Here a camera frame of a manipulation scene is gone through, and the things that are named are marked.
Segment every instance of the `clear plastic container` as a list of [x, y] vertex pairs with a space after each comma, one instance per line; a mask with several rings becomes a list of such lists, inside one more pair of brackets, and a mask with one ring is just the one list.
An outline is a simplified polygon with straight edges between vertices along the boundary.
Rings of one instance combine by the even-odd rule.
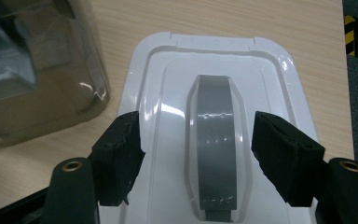
[[110, 90], [87, 3], [0, 0], [0, 147], [105, 109]]

